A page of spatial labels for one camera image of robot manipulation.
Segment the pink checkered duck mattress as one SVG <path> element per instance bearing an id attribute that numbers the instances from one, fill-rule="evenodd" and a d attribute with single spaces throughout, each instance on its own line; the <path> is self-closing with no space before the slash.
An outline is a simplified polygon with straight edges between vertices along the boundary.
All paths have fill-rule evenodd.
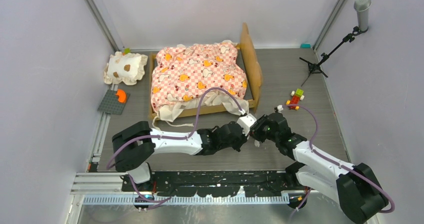
<path id="1" fill-rule="evenodd" d="M 225 40 L 214 44 L 165 47 L 155 57 L 150 103 L 160 120 L 173 122 L 184 110 L 223 105 L 247 111 L 248 79 L 236 63 L 238 50 Z"/>

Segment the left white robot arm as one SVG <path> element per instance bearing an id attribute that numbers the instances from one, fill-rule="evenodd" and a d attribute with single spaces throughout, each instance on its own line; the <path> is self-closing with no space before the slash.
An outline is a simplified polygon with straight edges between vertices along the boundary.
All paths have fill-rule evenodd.
<path id="1" fill-rule="evenodd" d="M 112 137 L 113 155 L 106 167 L 128 173 L 136 187 L 148 191 L 154 183 L 146 163 L 150 156 L 164 153 L 207 156 L 226 148 L 239 152 L 249 132 L 249 126 L 237 122 L 182 133 L 160 131 L 140 121 Z"/>

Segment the wooden pet bed frame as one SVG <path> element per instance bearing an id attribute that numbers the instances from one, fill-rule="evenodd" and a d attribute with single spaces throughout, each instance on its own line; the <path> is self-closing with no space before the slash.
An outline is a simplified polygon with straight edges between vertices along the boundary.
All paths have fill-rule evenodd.
<path id="1" fill-rule="evenodd" d="M 248 110 L 256 110 L 259 105 L 259 100 L 261 97 L 261 87 L 263 84 L 263 74 L 261 66 L 257 59 L 256 50 L 249 33 L 249 28 L 246 23 L 242 24 L 241 35 L 239 43 L 234 43 L 238 50 L 238 56 L 236 59 L 237 65 L 246 73 L 247 76 L 247 91 L 244 96 L 244 99 L 248 102 Z M 152 86 L 152 72 L 156 66 L 157 54 L 152 54 L 150 57 L 150 92 Z M 151 102 L 149 107 L 149 116 L 154 120 L 160 120 L 158 116 L 153 112 Z M 184 110 L 178 117 L 188 117 L 194 116 L 196 114 L 212 114 L 219 112 L 227 112 L 223 105 L 217 106 L 201 106 L 197 108 Z"/>

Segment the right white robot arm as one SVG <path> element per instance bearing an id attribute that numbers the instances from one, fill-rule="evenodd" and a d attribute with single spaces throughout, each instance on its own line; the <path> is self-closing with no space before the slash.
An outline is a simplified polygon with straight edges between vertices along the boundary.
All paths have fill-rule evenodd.
<path id="1" fill-rule="evenodd" d="M 291 189 L 306 186 L 335 201 L 352 222 L 364 224 L 389 205 L 387 195 L 372 169 L 335 158 L 291 131 L 283 114 L 276 112 L 256 119 L 248 114 L 238 123 L 256 142 L 270 140 L 285 156 L 294 160 L 286 168 L 285 182 Z"/>

